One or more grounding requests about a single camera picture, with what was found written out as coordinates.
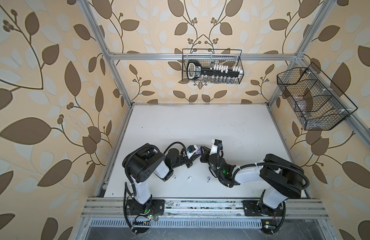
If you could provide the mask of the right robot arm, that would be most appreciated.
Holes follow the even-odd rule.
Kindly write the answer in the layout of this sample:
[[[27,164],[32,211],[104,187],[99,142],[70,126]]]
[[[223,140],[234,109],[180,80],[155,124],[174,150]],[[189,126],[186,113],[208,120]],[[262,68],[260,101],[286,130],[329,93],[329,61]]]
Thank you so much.
[[[202,146],[200,153],[200,161],[208,164],[212,175],[225,187],[257,181],[269,184],[258,203],[261,209],[274,210],[288,199],[299,199],[302,191],[310,185],[301,167],[274,154],[267,154],[261,162],[237,167],[229,165],[223,158],[222,144],[211,149]]]

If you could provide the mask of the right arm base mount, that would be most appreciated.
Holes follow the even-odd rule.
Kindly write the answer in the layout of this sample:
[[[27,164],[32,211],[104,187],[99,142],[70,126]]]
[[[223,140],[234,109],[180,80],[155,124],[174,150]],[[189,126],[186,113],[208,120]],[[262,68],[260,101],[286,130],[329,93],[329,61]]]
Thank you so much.
[[[276,209],[272,209],[260,201],[246,200],[242,202],[246,217],[265,217],[261,220],[261,231],[265,235],[279,232],[286,218],[286,203],[283,201]]]

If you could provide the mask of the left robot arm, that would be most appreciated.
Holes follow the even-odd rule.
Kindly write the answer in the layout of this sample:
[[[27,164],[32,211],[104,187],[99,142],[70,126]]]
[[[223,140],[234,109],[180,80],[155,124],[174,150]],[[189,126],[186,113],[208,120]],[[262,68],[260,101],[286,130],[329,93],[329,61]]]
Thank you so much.
[[[200,156],[196,145],[185,146],[182,142],[170,144],[163,152],[155,145],[145,144],[133,151],[123,160],[123,168],[133,191],[126,187],[126,192],[140,205],[151,201],[148,179],[156,175],[162,181],[169,180],[174,169],[186,166],[192,167],[193,162]]]

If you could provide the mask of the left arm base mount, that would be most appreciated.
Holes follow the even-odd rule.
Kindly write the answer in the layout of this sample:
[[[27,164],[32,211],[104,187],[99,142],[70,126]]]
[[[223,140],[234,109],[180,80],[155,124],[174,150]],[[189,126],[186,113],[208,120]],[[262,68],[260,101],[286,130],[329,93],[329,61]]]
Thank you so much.
[[[152,221],[157,221],[165,210],[165,200],[149,199],[145,204],[136,200],[125,200],[123,203],[123,214],[125,222],[133,234],[144,233],[151,227]]]

